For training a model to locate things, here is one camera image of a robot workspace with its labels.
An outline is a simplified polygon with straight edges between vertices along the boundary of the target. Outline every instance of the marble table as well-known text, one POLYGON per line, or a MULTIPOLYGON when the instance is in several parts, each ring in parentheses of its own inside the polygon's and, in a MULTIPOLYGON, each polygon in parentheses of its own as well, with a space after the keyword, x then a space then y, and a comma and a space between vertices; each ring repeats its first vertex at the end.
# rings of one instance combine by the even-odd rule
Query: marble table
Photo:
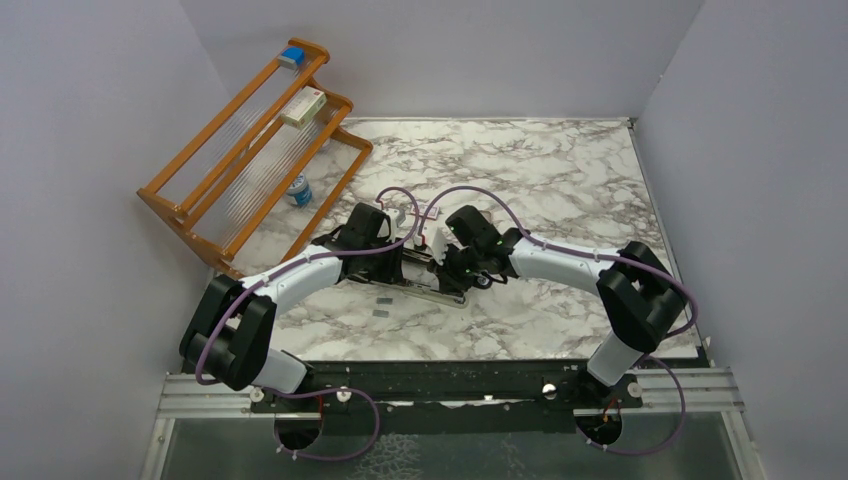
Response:
MULTIPOLYGON (((372 202, 384 187, 402 186, 426 202, 467 184, 498 194, 540 236, 599 248, 640 240, 668 265, 623 120, 380 119, 351 120, 346 128, 370 139, 374 153, 316 236, 344 223, 356 202, 372 202)), ((241 249, 236 267, 253 274, 277 264, 355 153, 341 145, 324 149, 305 170, 314 201, 301 209, 281 201, 241 249)), ((409 211, 403 195, 386 199, 409 211)), ((501 231, 511 226, 494 201, 474 192, 446 196, 437 222, 465 204, 488 212, 501 231)), ((468 297, 469 306, 458 309, 342 282, 279 316, 271 346, 305 360, 588 358, 609 332, 600 300, 563 285, 519 279, 472 289, 468 297), (378 305, 377 298, 392 303, 378 305)), ((687 332, 657 354, 694 357, 696 345, 697 336, 687 332)))

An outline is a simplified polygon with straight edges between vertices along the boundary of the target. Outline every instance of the small blue box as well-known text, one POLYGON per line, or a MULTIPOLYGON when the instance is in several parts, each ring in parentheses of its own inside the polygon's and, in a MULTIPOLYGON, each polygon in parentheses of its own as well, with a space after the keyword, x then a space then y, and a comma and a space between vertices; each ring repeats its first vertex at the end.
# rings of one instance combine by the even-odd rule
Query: small blue box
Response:
POLYGON ((305 58, 306 52, 304 52, 302 48, 288 47, 283 50, 279 56, 277 56, 277 63, 279 63, 281 67, 288 68, 289 70, 297 70, 305 58))

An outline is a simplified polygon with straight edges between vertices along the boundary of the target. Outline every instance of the wooden rack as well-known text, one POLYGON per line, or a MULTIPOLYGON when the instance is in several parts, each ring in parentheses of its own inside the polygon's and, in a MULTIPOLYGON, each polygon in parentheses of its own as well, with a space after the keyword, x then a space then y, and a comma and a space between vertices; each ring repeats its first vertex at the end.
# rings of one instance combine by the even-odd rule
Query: wooden rack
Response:
POLYGON ((313 78, 329 61, 327 50, 298 38, 288 45, 306 54, 296 74, 272 60, 137 192, 204 262, 235 277, 243 276, 232 266, 236 253, 327 142, 353 147, 358 154, 283 260, 300 251, 373 148, 339 126, 353 103, 313 78), (324 91, 326 105, 300 130, 284 125, 280 110, 307 85, 324 91), (257 165, 257 154, 272 139, 284 145, 283 153, 275 162, 257 165))

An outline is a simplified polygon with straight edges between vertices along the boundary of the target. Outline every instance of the wall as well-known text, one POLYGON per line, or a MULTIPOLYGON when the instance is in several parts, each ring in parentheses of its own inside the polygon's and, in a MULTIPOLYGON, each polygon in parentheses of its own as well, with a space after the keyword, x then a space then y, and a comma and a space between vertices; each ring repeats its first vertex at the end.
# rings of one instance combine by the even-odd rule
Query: wall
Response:
POLYGON ((701 0, 181 0, 231 95, 289 38, 358 116, 636 116, 701 0))
POLYGON ((135 478, 204 270, 135 190, 224 105, 176 0, 0 6, 4 478, 135 478))
POLYGON ((848 2, 707 0, 637 123, 769 478, 844 478, 848 2))

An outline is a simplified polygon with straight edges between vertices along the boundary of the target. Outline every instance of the wooden shelf frame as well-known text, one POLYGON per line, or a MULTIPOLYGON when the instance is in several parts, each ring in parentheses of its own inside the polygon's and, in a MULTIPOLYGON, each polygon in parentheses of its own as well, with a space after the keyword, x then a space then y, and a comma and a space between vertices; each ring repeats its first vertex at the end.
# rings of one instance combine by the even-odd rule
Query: wooden shelf frame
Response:
POLYGON ((291 85, 273 102, 270 107, 242 134, 228 149, 220 160, 199 180, 197 185, 183 199, 167 199, 160 195, 162 188, 179 172, 189 160, 206 144, 207 141, 230 119, 236 111, 256 93, 256 91, 279 68, 276 58, 265 66, 233 99, 198 133, 165 168, 162 169, 146 186, 140 188, 138 196, 182 239, 191 250, 211 267, 231 276, 241 277, 231 262, 238 251, 244 246, 262 220, 274 205, 285 194, 289 185, 303 171, 324 143, 333 139, 350 145, 360 152, 348 170, 342 175, 339 183, 318 208, 306 228, 300 233, 286 253, 288 259, 303 247, 309 240, 315 227, 329 212, 345 186, 370 155, 373 146, 371 142, 350 134, 340 127, 342 120, 353 109, 353 103, 336 93, 321 87, 313 78, 318 69, 327 63, 330 54, 317 44, 299 38, 289 40, 289 46, 300 47, 306 53, 306 65, 301 68, 298 76, 291 85), (283 127, 279 112, 291 98, 304 86, 322 90, 327 95, 327 105, 315 116, 315 121, 321 122, 323 128, 309 143, 306 151, 288 170, 283 179, 274 187, 259 207, 251 213, 246 224, 227 245, 218 245, 213 240, 203 238, 192 229, 201 218, 209 213, 212 205, 220 199, 227 188, 233 184, 239 174, 250 164, 256 155, 268 144, 272 137, 283 127))

